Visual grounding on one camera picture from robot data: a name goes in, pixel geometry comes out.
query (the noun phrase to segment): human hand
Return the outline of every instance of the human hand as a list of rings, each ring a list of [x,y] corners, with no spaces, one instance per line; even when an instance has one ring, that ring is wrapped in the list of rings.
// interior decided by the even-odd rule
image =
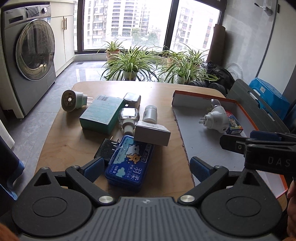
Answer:
[[[296,186],[293,181],[287,193],[287,198],[290,198],[288,204],[288,227],[287,233],[290,237],[296,237]]]

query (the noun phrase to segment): silver bolt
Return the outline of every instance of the silver bolt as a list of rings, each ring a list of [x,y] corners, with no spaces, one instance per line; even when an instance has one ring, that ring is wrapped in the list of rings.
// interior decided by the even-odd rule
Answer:
[[[101,197],[99,197],[99,202],[105,203],[105,204],[111,203],[111,202],[113,202],[113,200],[114,199],[111,196],[101,196]]]
[[[195,197],[191,196],[191,195],[183,195],[182,197],[180,197],[180,200],[182,202],[193,202],[195,200]]]

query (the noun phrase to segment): blue box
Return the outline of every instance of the blue box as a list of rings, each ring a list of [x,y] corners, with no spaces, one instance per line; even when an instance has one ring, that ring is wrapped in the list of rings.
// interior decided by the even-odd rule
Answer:
[[[270,106],[271,109],[283,120],[288,112],[290,103],[288,100],[282,96],[280,92],[276,88],[274,88],[271,84],[259,79],[255,78],[251,81],[249,86],[256,91],[258,95]],[[266,110],[262,103],[260,103],[260,108]]]
[[[154,145],[124,136],[105,171],[108,183],[139,191],[144,181]]]

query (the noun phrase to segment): ribbed gray surface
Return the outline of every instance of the ribbed gray surface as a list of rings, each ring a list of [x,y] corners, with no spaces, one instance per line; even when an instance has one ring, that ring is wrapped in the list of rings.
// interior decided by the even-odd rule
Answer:
[[[22,236],[21,240],[35,239]],[[98,208],[92,219],[75,233],[52,240],[226,241],[240,239],[215,233],[203,223],[194,208],[177,205],[170,197],[125,197],[113,206]],[[269,235],[250,240],[276,241],[277,239]]]

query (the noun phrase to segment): black window frame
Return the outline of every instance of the black window frame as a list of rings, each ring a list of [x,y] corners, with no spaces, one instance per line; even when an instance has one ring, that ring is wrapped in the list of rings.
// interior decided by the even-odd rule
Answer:
[[[220,15],[219,15],[217,24],[222,25],[225,9],[227,6],[227,0],[220,0],[220,1],[218,1],[218,0],[191,0],[191,1],[198,1],[198,2],[207,4],[211,7],[214,7],[216,9],[220,10]],[[89,2],[87,0],[78,1],[77,51],[75,51],[75,54],[105,53],[104,49],[100,49],[100,50],[99,49],[93,49],[93,50],[84,50],[83,49],[83,44],[84,44],[83,43],[83,27],[84,27],[84,23],[83,23],[84,12],[83,11],[85,9],[85,7],[84,7],[85,4],[88,5],[88,3]],[[165,42],[164,42],[164,48],[163,48],[164,50],[170,49],[170,45],[171,45],[172,37],[173,37],[173,32],[174,32],[175,21],[176,21],[176,17],[177,17],[178,5],[179,5],[179,0],[172,0],[172,4],[170,7],[170,13],[169,13],[169,17],[168,17],[167,30],[165,33]]]

